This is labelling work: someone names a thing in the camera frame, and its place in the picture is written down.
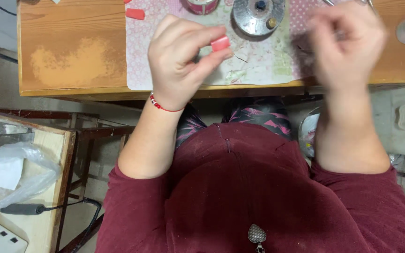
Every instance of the maroon top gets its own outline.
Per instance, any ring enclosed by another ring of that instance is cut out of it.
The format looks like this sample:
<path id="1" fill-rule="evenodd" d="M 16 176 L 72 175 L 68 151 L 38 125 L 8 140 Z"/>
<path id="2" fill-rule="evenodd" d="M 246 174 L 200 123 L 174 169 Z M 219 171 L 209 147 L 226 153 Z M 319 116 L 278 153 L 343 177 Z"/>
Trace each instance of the maroon top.
<path id="1" fill-rule="evenodd" d="M 395 169 L 339 174 L 264 127 L 214 124 L 189 137 L 170 170 L 110 173 L 97 253 L 405 252 L 405 196 Z"/>

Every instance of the blurred hand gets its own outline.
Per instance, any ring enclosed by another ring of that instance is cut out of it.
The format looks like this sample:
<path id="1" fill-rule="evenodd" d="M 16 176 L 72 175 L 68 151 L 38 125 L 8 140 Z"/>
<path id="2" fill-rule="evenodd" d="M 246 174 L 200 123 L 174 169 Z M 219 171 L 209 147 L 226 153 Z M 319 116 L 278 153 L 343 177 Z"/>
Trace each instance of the blurred hand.
<path id="1" fill-rule="evenodd" d="M 367 4 L 349 1 L 316 9 L 309 26 L 318 81 L 328 91 L 364 89 L 386 41 L 380 18 Z"/>
<path id="2" fill-rule="evenodd" d="M 225 59 L 229 48 L 212 52 L 198 63 L 191 59 L 199 49 L 226 33 L 224 26 L 203 26 L 168 14 L 157 26 L 148 50 L 154 98 L 167 110 L 182 109 L 204 79 Z"/>

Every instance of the red clay piece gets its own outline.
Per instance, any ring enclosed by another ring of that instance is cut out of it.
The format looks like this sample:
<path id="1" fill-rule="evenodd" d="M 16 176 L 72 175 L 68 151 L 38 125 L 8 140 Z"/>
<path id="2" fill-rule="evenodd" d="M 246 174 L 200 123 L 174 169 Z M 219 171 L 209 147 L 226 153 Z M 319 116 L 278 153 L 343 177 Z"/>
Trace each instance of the red clay piece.
<path id="1" fill-rule="evenodd" d="M 212 46 L 213 52 L 220 51 L 230 46 L 229 38 L 228 36 L 223 35 L 222 37 L 212 41 L 210 45 Z"/>
<path id="2" fill-rule="evenodd" d="M 132 19 L 140 19 L 144 20 L 145 19 L 145 11 L 142 9 L 126 9 L 126 17 L 132 18 Z"/>

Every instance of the metal tin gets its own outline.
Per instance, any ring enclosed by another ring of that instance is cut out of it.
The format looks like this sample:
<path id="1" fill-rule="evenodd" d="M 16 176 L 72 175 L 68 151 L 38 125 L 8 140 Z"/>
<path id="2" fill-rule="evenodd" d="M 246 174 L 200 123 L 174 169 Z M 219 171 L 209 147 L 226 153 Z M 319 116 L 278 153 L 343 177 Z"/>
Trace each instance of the metal tin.
<path id="1" fill-rule="evenodd" d="M 235 0 L 233 19 L 248 35 L 262 36 L 276 30 L 284 18 L 285 0 Z"/>
<path id="2" fill-rule="evenodd" d="M 215 10 L 218 0 L 187 0 L 189 8 L 198 15 L 207 15 Z"/>

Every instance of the pink polymer clay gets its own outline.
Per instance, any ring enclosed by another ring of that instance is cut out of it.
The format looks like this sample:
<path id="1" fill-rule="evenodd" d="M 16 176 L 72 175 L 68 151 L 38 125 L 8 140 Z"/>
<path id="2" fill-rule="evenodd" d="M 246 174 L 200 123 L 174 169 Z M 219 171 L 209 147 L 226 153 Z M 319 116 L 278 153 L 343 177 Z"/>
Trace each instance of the pink polymer clay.
<path id="1" fill-rule="evenodd" d="M 230 46 L 229 38 L 228 38 L 228 36 L 223 35 L 222 37 L 212 41 L 210 43 L 210 45 L 212 46 L 213 52 L 220 51 L 220 50 L 225 49 L 228 46 Z"/>

